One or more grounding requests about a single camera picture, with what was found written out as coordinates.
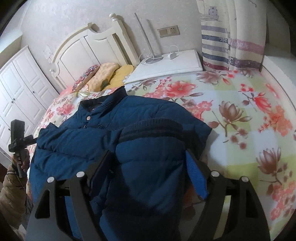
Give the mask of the beige padded sleeve forearm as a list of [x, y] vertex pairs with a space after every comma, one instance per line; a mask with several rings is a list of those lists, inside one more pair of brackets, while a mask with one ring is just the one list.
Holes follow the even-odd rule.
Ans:
[[11, 164], [1, 189], [1, 214], [9, 226], [18, 230], [25, 213], [27, 177], [20, 178]]

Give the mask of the person's left hand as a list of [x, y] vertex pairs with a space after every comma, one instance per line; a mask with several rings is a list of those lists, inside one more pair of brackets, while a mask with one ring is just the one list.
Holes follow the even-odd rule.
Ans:
[[20, 178], [27, 177], [27, 171], [30, 167], [30, 155], [27, 149], [21, 150], [20, 153], [13, 154], [12, 166]]

